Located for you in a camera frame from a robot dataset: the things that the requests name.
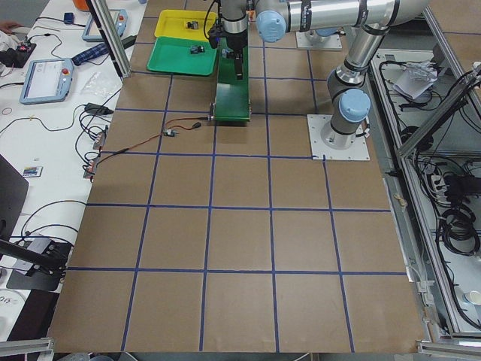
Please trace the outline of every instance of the person's hand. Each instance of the person's hand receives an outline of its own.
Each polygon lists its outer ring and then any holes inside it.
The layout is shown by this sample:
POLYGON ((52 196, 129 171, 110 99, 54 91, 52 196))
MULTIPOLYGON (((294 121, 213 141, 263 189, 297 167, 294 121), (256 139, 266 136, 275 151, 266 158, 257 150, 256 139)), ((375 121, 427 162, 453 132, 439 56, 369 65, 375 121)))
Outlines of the person's hand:
POLYGON ((11 34, 12 29, 18 28, 20 26, 22 26, 22 24, 19 24, 16 21, 0 21, 0 30, 3 31, 5 34, 11 34))

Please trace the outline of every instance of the orange object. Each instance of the orange object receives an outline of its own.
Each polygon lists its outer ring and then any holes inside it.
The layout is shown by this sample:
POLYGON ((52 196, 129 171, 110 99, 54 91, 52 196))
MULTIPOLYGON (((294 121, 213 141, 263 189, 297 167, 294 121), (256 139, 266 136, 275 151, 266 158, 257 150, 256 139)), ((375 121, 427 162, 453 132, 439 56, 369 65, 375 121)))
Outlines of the orange object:
POLYGON ((85 0, 72 0, 74 2, 75 7, 81 11, 89 11, 89 7, 85 0))

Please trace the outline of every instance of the grid of blue tape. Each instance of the grid of blue tape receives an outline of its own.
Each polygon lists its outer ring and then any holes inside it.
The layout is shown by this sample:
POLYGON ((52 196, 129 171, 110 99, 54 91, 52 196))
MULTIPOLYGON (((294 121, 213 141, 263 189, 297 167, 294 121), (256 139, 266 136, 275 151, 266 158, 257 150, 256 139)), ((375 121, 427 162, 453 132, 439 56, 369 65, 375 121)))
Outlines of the grid of blue tape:
MULTIPOLYGON (((185 0, 184 2, 184 9, 187 6, 188 0, 185 0)), ((262 45, 261 48, 263 52, 263 57, 265 59, 265 50, 266 46, 262 45)), ((104 203, 89 203, 88 206, 90 207, 97 207, 97 206, 102 206, 102 207, 116 207, 116 206, 123 206, 123 207, 142 207, 145 208, 145 216, 144 216, 144 224, 142 228, 142 233, 141 233, 141 240, 138 248, 138 257, 137 261, 135 264, 134 268, 126 268, 126 267, 119 267, 119 268, 96 268, 96 267, 69 267, 70 270, 75 270, 75 271, 98 271, 98 272, 133 272, 134 277, 132 281, 132 289, 131 289, 131 294, 130 294, 130 299, 129 299, 129 308, 127 311, 127 317, 126 317, 126 323, 125 323, 125 328, 124 328, 124 333, 123 333, 123 340, 122 340, 122 351, 125 350, 126 348, 126 342, 129 334, 129 324, 130 324, 130 317, 132 315, 132 307, 134 303, 134 297, 135 297, 135 287, 137 284, 137 277, 139 272, 173 272, 173 273, 202 273, 203 274, 203 281, 202 281, 202 299, 201 299, 201 325, 200 325, 200 338, 199 338, 199 351, 202 351, 204 349, 204 319, 205 319, 205 309, 206 309, 206 292, 207 292, 207 281, 208 281, 208 275, 209 274, 216 274, 216 273, 223 273, 223 274, 255 274, 255 275, 272 275, 272 286, 273 286, 273 306, 274 306, 274 336, 275 336, 275 346, 276 346, 276 352, 280 352, 280 340, 279 340, 279 327, 278 327, 278 322, 277 322, 277 292, 276 292, 276 276, 277 275, 337 275, 340 280, 340 288, 341 288, 341 293, 342 293, 342 298, 343 298, 343 308, 344 308, 344 313, 346 317, 346 326, 348 330, 348 336, 349 336, 349 346, 351 352, 355 352, 354 348, 354 341, 352 338, 352 331, 351 331, 351 324, 349 321, 349 307, 347 304, 346 300, 346 290, 344 288, 344 282, 343 282, 343 276, 345 275, 371 275, 371 276, 377 276, 377 275, 391 275, 391 276, 405 276, 405 272, 344 272, 341 268, 341 263, 340 263, 340 254, 339 254, 339 248, 337 244, 337 234, 336 234, 336 227, 335 227, 335 221, 334 221, 334 213, 335 212, 381 212, 381 213, 389 213, 389 209, 345 209, 345 208, 333 208, 332 206, 332 201, 331 201, 331 191, 330 191, 330 186, 329 186, 329 179, 328 179, 328 169, 325 164, 325 159, 322 161, 322 167, 325 172, 325 185, 327 189, 327 197, 328 197, 328 208, 275 208, 273 206, 273 200, 272 200, 272 178, 271 178, 271 159, 310 159, 309 156, 272 156, 271 155, 271 141, 270 141, 270 134, 269 134, 269 116, 270 115, 286 115, 286 116, 293 116, 296 114, 274 114, 274 113, 269 113, 268 111, 268 84, 267 80, 268 79, 277 79, 277 80, 304 80, 304 81, 309 81, 313 93, 313 101, 314 101, 314 106, 315 109, 317 110, 317 104, 316 104, 316 91, 315 91, 315 86, 314 82, 315 81, 325 81, 325 79, 315 79, 313 77, 313 69, 312 69, 312 64, 310 60, 310 52, 307 50, 307 61, 309 64, 310 68, 310 79, 303 79, 303 78, 273 78, 273 77, 267 77, 267 70, 266 70, 266 65, 264 61, 264 77, 251 77, 253 79, 261 79, 264 81, 264 86, 265 86, 265 112, 264 113, 258 113, 258 115, 265 115, 265 122, 266 122, 266 129, 267 129, 267 144, 268 144, 268 153, 266 156, 251 156, 251 155, 242 155, 242 154, 217 154, 216 153, 216 130, 217 127, 214 127, 214 137, 213 137, 213 151, 212 154, 190 154, 190 153, 163 153, 161 152, 161 146, 162 146, 162 137, 159 138, 159 142, 157 144, 157 151, 156 152, 129 152, 129 154, 139 154, 139 155, 151 155, 156 157, 156 161, 154 162, 154 168, 153 168, 153 175, 152 175, 152 180, 150 183, 150 191, 149 191, 149 196, 147 203, 145 205, 139 205, 139 204, 104 204, 104 203), (158 163, 159 163, 159 157, 160 156, 210 156, 212 158, 212 163, 211 163, 211 172, 210 172, 210 193, 209 193, 209 205, 207 206, 189 206, 189 205, 155 205, 152 203, 152 195, 153 195, 153 188, 154 188, 154 182, 156 179, 156 172, 158 168, 158 163), (268 192, 269 192, 269 206, 268 207, 217 207, 213 206, 212 204, 212 198, 213 198, 213 187, 214 187, 214 172, 215 172, 215 163, 216 163, 216 158, 217 157, 258 157, 258 158, 266 158, 268 160, 268 192), (141 254, 142 254, 142 247, 144 244, 144 236, 146 232, 146 227, 147 227, 147 222, 148 222, 148 217, 149 217, 149 211, 151 208, 200 208, 200 209, 207 209, 208 210, 208 217, 207 217, 207 236, 206 236, 206 246, 205 246, 205 254, 204 254, 204 267, 203 269, 180 269, 180 268, 141 268, 140 267, 140 261, 141 261, 141 254), (271 270, 270 271, 265 271, 265 270, 229 270, 229 269, 209 269, 207 267, 207 261, 208 261, 208 255, 209 255, 209 240, 210 240, 210 220, 211 220, 211 214, 213 209, 233 209, 233 210, 260 210, 260 211, 269 211, 270 212, 270 231, 271 231, 271 270), (275 266, 275 247, 274 247, 274 225, 273 225, 273 212, 274 211, 320 211, 320 212, 328 212, 330 214, 331 218, 331 227, 332 227, 332 235, 334 239, 334 246, 335 246, 335 252, 336 252, 336 258, 337 258, 337 271, 329 271, 329 272, 324 272, 324 271, 280 271, 276 270, 275 266)), ((172 87, 172 81, 173 77, 171 76, 170 78, 170 83, 169 83, 169 89, 168 89, 168 96, 167 100, 165 103, 164 109, 133 109, 133 108, 117 108, 117 111, 148 111, 148 112, 157 112, 157 113, 163 113, 163 118, 162 118, 162 128, 165 124, 165 119, 167 117, 167 114, 169 113, 200 113, 196 111, 170 111, 168 110, 168 103, 171 97, 171 87, 172 87)))

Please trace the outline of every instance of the green conveyor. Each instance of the green conveyor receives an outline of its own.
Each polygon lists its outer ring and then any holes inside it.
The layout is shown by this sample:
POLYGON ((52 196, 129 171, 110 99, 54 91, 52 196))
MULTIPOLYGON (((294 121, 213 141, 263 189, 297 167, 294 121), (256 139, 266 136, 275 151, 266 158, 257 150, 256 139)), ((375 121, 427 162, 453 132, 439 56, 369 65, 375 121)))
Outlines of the green conveyor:
POLYGON ((238 80, 234 71, 234 60, 222 56, 222 49, 228 49, 226 40, 219 43, 219 72, 213 118, 218 122, 248 122, 249 102, 249 51, 244 48, 244 78, 238 80))

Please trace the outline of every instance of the screen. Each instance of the screen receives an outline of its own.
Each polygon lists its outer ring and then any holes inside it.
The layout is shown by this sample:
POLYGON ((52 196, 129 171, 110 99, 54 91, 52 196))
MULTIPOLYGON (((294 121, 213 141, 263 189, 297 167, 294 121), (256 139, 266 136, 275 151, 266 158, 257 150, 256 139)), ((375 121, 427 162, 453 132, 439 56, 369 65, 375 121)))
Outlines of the screen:
POLYGON ((26 98, 43 98, 55 96, 59 87, 63 60, 55 62, 38 62, 32 69, 29 91, 26 98))
POLYGON ((0 155, 0 239, 10 239, 28 188, 29 182, 0 155))
MULTIPOLYGON (((111 11, 110 15, 112 16, 113 24, 117 21, 117 17, 119 16, 120 11, 111 11)), ((98 30, 97 24, 95 24, 95 21, 92 20, 92 25, 90 26, 89 29, 89 35, 97 35, 100 36, 100 31, 98 30)))

